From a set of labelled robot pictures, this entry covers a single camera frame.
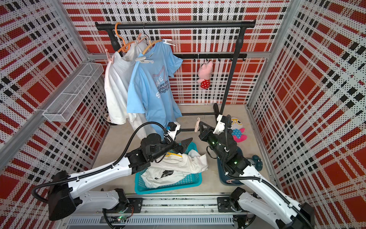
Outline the pink clothespin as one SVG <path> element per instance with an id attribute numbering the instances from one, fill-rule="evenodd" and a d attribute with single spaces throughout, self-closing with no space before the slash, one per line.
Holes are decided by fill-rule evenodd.
<path id="1" fill-rule="evenodd" d="M 141 42 L 143 42 L 144 40 L 146 40 L 146 36 L 143 36 L 143 34 L 142 33 L 140 33 L 139 35 L 138 35 L 138 37 L 137 37 L 137 43 L 139 44 L 139 43 L 141 43 Z"/>
<path id="2" fill-rule="evenodd" d="M 200 129 L 199 124 L 200 124 L 200 118 L 198 117 L 197 118 L 197 121 L 196 121 L 196 124 L 195 124 L 195 128 L 194 128 L 194 132 L 195 133 L 197 133 L 199 131 L 199 129 Z"/>
<path id="3" fill-rule="evenodd" d="M 114 54 L 110 54 L 108 49 L 105 49 L 105 54 L 106 54 L 106 57 L 108 59 L 109 62 L 111 62 L 112 64 L 114 63 Z"/>

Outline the white printed t-shirt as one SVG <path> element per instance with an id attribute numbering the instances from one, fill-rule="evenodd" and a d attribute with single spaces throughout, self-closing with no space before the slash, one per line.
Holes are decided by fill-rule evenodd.
<path id="1" fill-rule="evenodd" d="M 200 155 L 194 149 L 182 157 L 169 156 L 152 162 L 150 167 L 141 175 L 145 186 L 156 189 L 162 186 L 175 184 L 186 176 L 199 174 L 208 170 L 206 155 Z"/>
<path id="2" fill-rule="evenodd" d="M 133 42 L 129 51 L 121 56 L 115 52 L 109 61 L 104 77 L 104 89 L 110 122 L 116 125 L 130 123 L 133 130 L 147 122 L 145 114 L 128 113 L 128 87 L 135 66 L 135 59 L 147 47 L 145 42 Z"/>

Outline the teal tray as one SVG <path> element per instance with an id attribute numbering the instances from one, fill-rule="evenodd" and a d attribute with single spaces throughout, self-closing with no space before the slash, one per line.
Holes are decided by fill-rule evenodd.
<path id="1" fill-rule="evenodd" d="M 186 150 L 185 154 L 188 154 L 190 150 L 194 149 L 197 151 L 197 147 L 195 143 L 191 143 Z M 143 194 L 152 194 L 152 193 L 158 193 L 163 191 L 173 191 L 177 189 L 185 189 L 185 188 L 192 188 L 197 187 L 201 185 L 202 183 L 202 173 L 199 174 L 191 174 L 186 176 L 183 180 L 167 186 L 162 186 L 156 189 L 149 189 L 145 186 L 144 181 L 141 178 L 141 175 L 146 171 L 147 169 L 143 170 L 142 172 L 138 172 L 135 176 L 135 192 L 139 195 Z"/>

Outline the light blue cloth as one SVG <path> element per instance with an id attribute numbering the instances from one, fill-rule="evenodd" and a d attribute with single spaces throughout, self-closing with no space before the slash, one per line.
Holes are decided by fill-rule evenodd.
<path id="1" fill-rule="evenodd" d="M 164 127 L 177 121 L 182 113 L 171 92 L 170 77 L 181 67 L 182 59 L 174 57 L 169 45 L 157 43 L 145 55 L 153 64 L 136 62 L 128 88 L 127 112 L 145 114 L 148 122 L 154 121 Z"/>

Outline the white clothespin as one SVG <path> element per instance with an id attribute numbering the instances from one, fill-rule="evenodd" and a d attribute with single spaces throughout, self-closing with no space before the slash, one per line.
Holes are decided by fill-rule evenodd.
<path id="1" fill-rule="evenodd" d="M 148 60 L 146 56 L 138 57 L 135 59 L 136 62 L 140 62 L 142 64 L 153 64 L 153 60 Z"/>
<path id="2" fill-rule="evenodd" d="M 162 39 L 162 42 L 163 42 L 163 44 L 167 44 L 167 45 L 170 45 L 170 46 L 175 46 L 172 39 Z"/>

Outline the wooden hanger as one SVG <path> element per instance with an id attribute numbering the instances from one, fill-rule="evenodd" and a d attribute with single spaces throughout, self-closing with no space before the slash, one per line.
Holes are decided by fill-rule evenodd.
<path id="1" fill-rule="evenodd" d="M 151 44 L 149 44 L 146 49 L 142 52 L 143 55 L 145 55 L 155 44 L 163 42 L 164 40 L 156 40 L 154 42 L 152 42 Z"/>

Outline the orange plastic hanger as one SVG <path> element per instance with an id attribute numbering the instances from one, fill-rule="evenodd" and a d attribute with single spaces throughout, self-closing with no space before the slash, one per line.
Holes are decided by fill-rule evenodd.
<path id="1" fill-rule="evenodd" d="M 115 35 L 121 39 L 122 43 L 123 43 L 123 46 L 121 48 L 118 49 L 118 52 L 123 52 L 123 53 L 127 53 L 131 47 L 132 47 L 132 44 L 136 44 L 136 40 L 134 41 L 131 41 L 131 42 L 126 42 L 125 39 L 118 33 L 118 26 L 119 25 L 122 25 L 121 22 L 117 22 L 114 26 L 114 31 L 115 31 Z"/>

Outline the yellow plastic hanger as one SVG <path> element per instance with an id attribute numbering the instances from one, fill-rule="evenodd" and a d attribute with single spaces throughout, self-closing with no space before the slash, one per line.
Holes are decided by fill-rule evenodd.
<path id="1" fill-rule="evenodd" d="M 182 157 L 181 154 L 175 154 L 175 153 L 172 153 L 172 152 L 168 152 L 165 157 L 169 157 L 169 156 L 175 156 L 175 157 Z"/>

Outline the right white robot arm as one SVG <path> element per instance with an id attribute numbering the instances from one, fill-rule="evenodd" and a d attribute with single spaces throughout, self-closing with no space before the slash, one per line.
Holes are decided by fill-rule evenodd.
<path id="1" fill-rule="evenodd" d="M 315 211 L 308 204 L 300 204 L 281 192 L 262 176 L 254 165 L 237 150 L 237 142 L 232 135 L 231 117 L 219 115 L 216 127 L 202 121 L 197 123 L 199 138 L 221 161 L 225 175 L 249 187 L 256 198 L 242 188 L 236 188 L 230 195 L 229 206 L 233 211 L 248 211 L 276 229 L 313 229 Z"/>

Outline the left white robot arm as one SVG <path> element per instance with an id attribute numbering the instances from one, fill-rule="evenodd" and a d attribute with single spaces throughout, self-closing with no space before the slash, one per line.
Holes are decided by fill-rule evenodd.
<path id="1" fill-rule="evenodd" d="M 184 154 L 193 140 L 188 138 L 181 143 L 175 142 L 175 135 L 180 132 L 178 123 L 169 123 L 173 131 L 165 129 L 157 122 L 153 124 L 160 127 L 164 134 L 149 134 L 141 140 L 140 147 L 131 152 L 125 149 L 117 160 L 70 175 L 66 171 L 61 171 L 53 177 L 52 182 L 34 187 L 31 194 L 38 201 L 48 205 L 49 220 L 57 221 L 79 211 L 128 208 L 129 200 L 122 189 L 113 191 L 93 191 L 93 189 L 145 170 L 170 151 Z"/>

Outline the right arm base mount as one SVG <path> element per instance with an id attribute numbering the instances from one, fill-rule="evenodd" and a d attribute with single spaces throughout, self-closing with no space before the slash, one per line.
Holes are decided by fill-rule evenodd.
<path id="1" fill-rule="evenodd" d="M 218 197 L 217 198 L 217 208 L 220 213 L 244 213 L 247 212 L 243 210 L 238 203 L 230 197 Z"/>

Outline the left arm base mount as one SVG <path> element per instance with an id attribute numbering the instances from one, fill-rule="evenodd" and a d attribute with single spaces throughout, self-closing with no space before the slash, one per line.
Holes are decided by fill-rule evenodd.
<path id="1" fill-rule="evenodd" d="M 127 202 L 120 202 L 110 210 L 106 210 L 109 213 L 140 213 L 143 205 L 143 198 L 128 198 Z"/>

